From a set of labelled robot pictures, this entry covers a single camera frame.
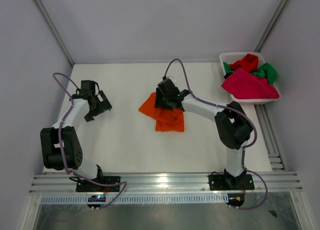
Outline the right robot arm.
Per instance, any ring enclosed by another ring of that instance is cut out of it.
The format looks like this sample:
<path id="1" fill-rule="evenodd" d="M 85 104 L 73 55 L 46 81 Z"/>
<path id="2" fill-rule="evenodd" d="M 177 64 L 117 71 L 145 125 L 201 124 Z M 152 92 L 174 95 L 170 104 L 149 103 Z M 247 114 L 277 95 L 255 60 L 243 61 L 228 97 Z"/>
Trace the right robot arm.
<path id="1" fill-rule="evenodd" d="M 157 85 L 155 99 L 155 108 L 181 110 L 215 122 L 219 139 L 227 150 L 222 185 L 228 190 L 241 187 L 247 174 L 245 145 L 253 128 L 240 104 L 233 101 L 222 106 L 200 100 L 189 90 L 179 91 L 169 78 L 164 78 Z"/>

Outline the orange t shirt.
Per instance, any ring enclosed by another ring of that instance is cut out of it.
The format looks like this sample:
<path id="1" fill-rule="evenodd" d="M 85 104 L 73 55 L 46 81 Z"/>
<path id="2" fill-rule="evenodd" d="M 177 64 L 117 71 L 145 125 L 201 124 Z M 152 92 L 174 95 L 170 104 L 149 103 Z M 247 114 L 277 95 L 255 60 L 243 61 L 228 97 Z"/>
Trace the orange t shirt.
<path id="1" fill-rule="evenodd" d="M 158 132 L 185 131 L 184 113 L 176 109 L 155 108 L 156 93 L 150 94 L 149 98 L 138 109 L 140 113 L 155 119 L 155 130 Z"/>

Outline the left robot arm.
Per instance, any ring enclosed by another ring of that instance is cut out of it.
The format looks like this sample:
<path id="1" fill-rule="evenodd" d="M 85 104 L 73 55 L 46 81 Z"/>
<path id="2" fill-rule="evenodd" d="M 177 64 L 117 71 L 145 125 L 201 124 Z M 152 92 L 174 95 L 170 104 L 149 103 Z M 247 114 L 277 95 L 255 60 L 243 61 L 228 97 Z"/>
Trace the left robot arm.
<path id="1" fill-rule="evenodd" d="M 99 89 L 97 82 L 83 80 L 69 100 L 62 118 L 50 128 L 40 132 L 43 164 L 47 169 L 64 170 L 98 185 L 103 184 L 103 173 L 97 164 L 84 160 L 83 150 L 77 136 L 82 120 L 90 122 L 94 117 L 112 109 L 112 105 Z"/>

